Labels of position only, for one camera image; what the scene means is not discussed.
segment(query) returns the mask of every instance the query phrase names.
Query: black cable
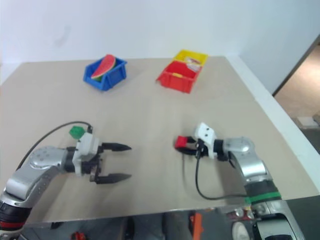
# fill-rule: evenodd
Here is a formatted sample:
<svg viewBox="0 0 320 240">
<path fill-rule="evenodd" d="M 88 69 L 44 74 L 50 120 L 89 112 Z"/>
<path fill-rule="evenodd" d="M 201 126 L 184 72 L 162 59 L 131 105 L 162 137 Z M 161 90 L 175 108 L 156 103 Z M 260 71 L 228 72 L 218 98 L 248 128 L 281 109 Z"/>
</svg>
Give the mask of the black cable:
<svg viewBox="0 0 320 240">
<path fill-rule="evenodd" d="M 203 195 L 202 192 L 199 189 L 199 184 L 198 184 L 199 162 L 200 162 L 200 157 L 196 157 L 195 186 L 196 186 L 196 190 L 198 191 L 198 193 L 199 193 L 199 195 L 201 197 L 203 197 L 204 199 L 207 199 L 207 200 L 221 200 L 221 199 L 233 199 L 233 198 L 245 198 L 245 197 L 247 197 L 246 194 L 240 194 L 240 193 L 224 195 L 224 196 L 217 196 L 217 197 L 208 197 L 208 196 Z"/>
<path fill-rule="evenodd" d="M 24 155 L 24 157 L 22 158 L 22 160 L 21 160 L 21 162 L 19 163 L 19 165 L 18 165 L 18 167 L 16 168 L 16 170 L 18 170 L 19 168 L 22 167 L 22 165 L 23 165 L 24 162 L 26 161 L 27 157 L 28 157 L 28 156 L 30 155 L 30 153 L 35 149 L 35 147 L 36 147 L 39 143 L 41 143 L 41 141 L 42 141 L 43 139 L 45 139 L 46 137 L 48 137 L 48 136 L 49 136 L 50 134 L 52 134 L 53 132 L 59 130 L 60 128 L 63 128 L 63 127 L 65 127 L 65 126 L 71 125 L 71 124 L 85 124 L 85 125 L 88 126 L 88 127 L 87 127 L 87 132 L 88 132 L 88 133 L 92 133 L 92 126 L 91 126 L 89 123 L 85 122 L 85 121 L 70 121 L 70 122 L 67 122 L 67 123 L 65 123 L 65 124 L 62 124 L 62 125 L 60 125 L 60 126 L 57 126 L 56 128 L 54 128 L 54 129 L 52 129 L 51 131 L 49 131 L 47 134 L 45 134 L 43 137 L 41 137 L 41 138 L 30 148 L 30 150 L 29 150 L 29 151 Z"/>
<path fill-rule="evenodd" d="M 229 160 L 229 163 L 230 163 L 231 167 L 233 167 L 234 169 L 236 169 L 234 163 L 233 163 L 231 160 Z"/>
</svg>

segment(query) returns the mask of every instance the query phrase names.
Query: red stripe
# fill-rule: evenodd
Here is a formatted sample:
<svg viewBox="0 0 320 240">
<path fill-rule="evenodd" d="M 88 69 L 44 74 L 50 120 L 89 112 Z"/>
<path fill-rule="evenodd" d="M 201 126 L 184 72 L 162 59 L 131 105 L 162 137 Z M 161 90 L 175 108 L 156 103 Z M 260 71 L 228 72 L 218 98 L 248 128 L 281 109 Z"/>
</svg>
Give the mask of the red stripe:
<svg viewBox="0 0 320 240">
<path fill-rule="evenodd" d="M 24 222 L 5 222 L 5 221 L 0 221 L 0 227 L 6 228 L 6 229 L 20 228 L 24 224 L 25 224 Z"/>
</svg>

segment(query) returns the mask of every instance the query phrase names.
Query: red bin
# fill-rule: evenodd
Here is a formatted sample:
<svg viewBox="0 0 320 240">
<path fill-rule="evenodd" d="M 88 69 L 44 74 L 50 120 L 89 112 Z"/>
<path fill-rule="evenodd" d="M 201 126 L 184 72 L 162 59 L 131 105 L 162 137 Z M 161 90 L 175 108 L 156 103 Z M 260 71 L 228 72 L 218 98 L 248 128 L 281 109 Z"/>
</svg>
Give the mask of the red bin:
<svg viewBox="0 0 320 240">
<path fill-rule="evenodd" d="M 189 94 L 201 70 L 202 66 L 198 71 L 194 71 L 184 62 L 173 61 L 162 71 L 157 80 L 166 88 Z"/>
</svg>

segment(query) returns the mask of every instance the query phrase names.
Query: table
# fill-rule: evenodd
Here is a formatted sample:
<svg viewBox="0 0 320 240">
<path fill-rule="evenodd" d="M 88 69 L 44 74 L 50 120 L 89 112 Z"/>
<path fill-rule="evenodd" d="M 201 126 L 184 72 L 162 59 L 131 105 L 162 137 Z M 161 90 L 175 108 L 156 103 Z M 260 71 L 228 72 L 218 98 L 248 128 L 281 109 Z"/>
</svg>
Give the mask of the table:
<svg viewBox="0 0 320 240">
<path fill-rule="evenodd" d="M 82 80 L 85 66 L 92 60 L 24 63 L 1 86 L 2 188 L 32 144 L 68 121 L 87 121 L 101 141 L 132 147 L 131 151 L 102 155 L 101 175 L 121 172 L 132 174 L 130 179 L 96 185 L 89 182 L 89 176 L 60 175 L 34 207 L 29 223 L 242 203 L 243 199 L 202 199 L 195 188 L 195 159 L 174 150 L 175 138 L 192 135 L 200 122 L 211 126 L 219 138 L 251 138 L 284 199 L 319 194 L 225 57 L 207 60 L 191 94 L 156 82 L 170 59 L 127 61 L 127 79 L 106 92 Z M 59 130 L 41 146 L 74 146 L 69 129 Z M 244 192 L 237 172 L 228 163 L 207 158 L 200 162 L 199 185 L 209 196 Z"/>
</svg>

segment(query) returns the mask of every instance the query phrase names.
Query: watermelon slice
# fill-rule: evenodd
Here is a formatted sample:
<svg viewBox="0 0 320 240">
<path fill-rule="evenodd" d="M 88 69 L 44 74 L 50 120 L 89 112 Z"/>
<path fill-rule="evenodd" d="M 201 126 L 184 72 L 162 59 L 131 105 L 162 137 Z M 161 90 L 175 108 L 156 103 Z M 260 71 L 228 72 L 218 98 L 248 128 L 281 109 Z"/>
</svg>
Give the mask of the watermelon slice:
<svg viewBox="0 0 320 240">
<path fill-rule="evenodd" d="M 92 79 L 97 79 L 101 77 L 106 72 L 110 71 L 116 64 L 116 57 L 107 54 L 101 61 L 100 65 L 97 67 L 97 69 L 94 71 L 94 73 L 91 75 Z"/>
</svg>

